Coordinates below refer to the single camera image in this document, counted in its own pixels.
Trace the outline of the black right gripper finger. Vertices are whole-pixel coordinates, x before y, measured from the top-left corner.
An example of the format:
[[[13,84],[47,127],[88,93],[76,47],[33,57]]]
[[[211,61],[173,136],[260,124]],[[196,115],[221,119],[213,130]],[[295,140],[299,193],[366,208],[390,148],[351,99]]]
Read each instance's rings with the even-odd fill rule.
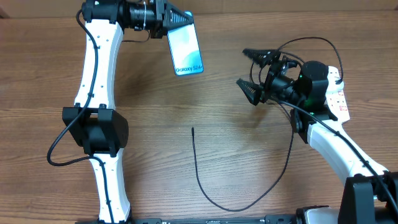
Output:
[[[236,81],[236,84],[243,91],[250,104],[257,106],[260,102],[264,88],[259,84],[245,81],[241,78]]]
[[[243,54],[250,58],[253,63],[264,68],[266,65],[271,65],[273,62],[278,61],[280,59],[281,52],[274,49],[244,49]]]

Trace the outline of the Galaxy smartphone blue screen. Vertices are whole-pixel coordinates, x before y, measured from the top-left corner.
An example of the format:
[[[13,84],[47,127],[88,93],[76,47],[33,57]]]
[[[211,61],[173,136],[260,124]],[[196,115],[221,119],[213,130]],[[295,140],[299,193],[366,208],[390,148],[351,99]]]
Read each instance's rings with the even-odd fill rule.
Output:
[[[176,76],[182,77],[204,71],[195,24],[171,30],[167,38]]]

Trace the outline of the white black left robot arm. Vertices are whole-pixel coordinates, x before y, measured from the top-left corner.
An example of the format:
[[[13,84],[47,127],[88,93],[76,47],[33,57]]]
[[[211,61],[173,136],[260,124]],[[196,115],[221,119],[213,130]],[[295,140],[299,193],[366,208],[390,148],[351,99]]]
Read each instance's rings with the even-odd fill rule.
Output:
[[[96,223],[133,223],[123,176],[128,121],[116,111],[114,81],[125,29],[147,31],[160,39],[194,23],[193,15],[168,1],[95,1],[82,4],[79,16],[86,33],[80,89],[72,107],[64,107],[67,131],[93,168],[100,200]]]

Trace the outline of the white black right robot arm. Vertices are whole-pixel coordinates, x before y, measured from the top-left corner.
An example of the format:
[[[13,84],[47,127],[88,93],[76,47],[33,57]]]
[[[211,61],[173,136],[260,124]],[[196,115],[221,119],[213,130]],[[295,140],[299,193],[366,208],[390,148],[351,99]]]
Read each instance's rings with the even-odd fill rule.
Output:
[[[344,131],[350,119],[338,69],[318,61],[288,58],[280,50],[244,49],[264,81],[237,81],[250,104],[269,100],[291,107],[290,123],[318,151],[341,180],[339,210],[314,206],[297,210],[295,223],[397,223],[397,173],[368,156]]]

